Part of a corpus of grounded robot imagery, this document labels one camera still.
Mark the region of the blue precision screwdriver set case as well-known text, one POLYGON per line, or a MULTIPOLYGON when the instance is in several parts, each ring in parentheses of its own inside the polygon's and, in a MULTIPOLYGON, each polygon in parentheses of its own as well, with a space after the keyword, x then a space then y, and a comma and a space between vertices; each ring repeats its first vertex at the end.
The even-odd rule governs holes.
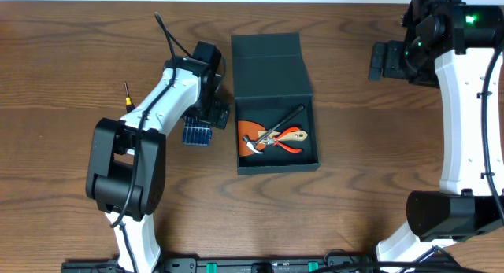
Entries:
POLYGON ((209 146, 212 134, 210 124, 194 117, 184 118, 182 143, 185 146, 209 146))

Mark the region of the dark green box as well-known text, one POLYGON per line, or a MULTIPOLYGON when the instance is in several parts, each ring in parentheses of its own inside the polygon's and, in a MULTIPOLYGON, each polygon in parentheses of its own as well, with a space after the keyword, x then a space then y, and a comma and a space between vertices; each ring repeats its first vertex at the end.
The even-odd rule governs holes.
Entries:
POLYGON ((287 114, 303 110, 276 129, 297 127, 306 134, 302 141, 289 142, 298 154, 281 146, 259 144, 260 154, 239 155, 237 173, 258 175, 282 172, 312 172, 319 168, 317 129, 313 114, 313 90, 302 59, 298 33, 233 35, 232 71, 235 122, 250 121, 264 131, 275 127, 287 114))

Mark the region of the red handled pliers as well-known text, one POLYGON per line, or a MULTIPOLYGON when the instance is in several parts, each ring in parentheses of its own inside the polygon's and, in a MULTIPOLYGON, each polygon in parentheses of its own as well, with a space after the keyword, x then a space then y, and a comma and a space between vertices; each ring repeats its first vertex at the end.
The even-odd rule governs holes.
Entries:
POLYGON ((289 146, 289 142, 302 142, 308 138, 308 134, 299 127, 289 127, 283 132, 274 131, 262 141, 265 145, 279 146, 289 153, 302 153, 303 149, 289 146))

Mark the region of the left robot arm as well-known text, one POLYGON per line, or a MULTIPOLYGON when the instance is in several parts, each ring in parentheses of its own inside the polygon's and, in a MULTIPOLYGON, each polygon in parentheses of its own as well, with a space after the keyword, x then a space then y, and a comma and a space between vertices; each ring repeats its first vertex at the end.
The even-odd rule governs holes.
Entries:
POLYGON ((222 61, 216 46, 198 42, 192 54, 165 62, 158 85, 139 105, 96 124, 85 190, 114 229, 120 251, 114 271, 163 271, 154 210, 165 189, 166 139, 180 119, 203 145, 213 128, 226 127, 230 105, 217 97, 222 61))

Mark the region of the black yellow screwdriver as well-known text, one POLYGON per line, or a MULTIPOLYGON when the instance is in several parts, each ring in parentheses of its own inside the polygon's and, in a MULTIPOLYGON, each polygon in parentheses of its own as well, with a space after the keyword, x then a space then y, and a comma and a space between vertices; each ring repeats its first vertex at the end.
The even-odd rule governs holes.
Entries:
POLYGON ((130 113, 131 111, 133 111, 135 109, 135 105, 133 104, 131 95, 129 93, 127 82, 124 82, 124 90, 125 90, 126 111, 127 111, 127 113, 130 113))

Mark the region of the small steel claw hammer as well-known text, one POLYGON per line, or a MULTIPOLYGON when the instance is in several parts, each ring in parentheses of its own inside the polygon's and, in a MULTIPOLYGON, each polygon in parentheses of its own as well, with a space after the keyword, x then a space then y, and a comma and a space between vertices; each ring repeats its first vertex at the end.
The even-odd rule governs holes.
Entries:
POLYGON ((263 144, 262 141, 274 131, 277 131, 280 126, 287 124, 304 109, 305 107, 303 105, 298 105, 268 130, 266 130, 260 124, 256 124, 251 121, 240 120, 238 122, 238 135, 241 139, 241 142, 239 144, 239 155, 241 157, 247 157, 252 154, 263 154, 264 148, 267 145, 263 144))

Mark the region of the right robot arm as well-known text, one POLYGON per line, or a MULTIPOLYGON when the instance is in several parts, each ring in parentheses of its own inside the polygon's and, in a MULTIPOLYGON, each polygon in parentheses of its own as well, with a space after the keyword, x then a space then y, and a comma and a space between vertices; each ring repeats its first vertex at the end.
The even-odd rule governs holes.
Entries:
POLYGON ((402 26, 402 41, 373 46, 369 78, 440 90, 443 167, 439 189, 412 192, 406 222, 376 245, 381 272, 423 268, 436 252, 503 225, 502 9, 462 0, 411 0, 402 26))

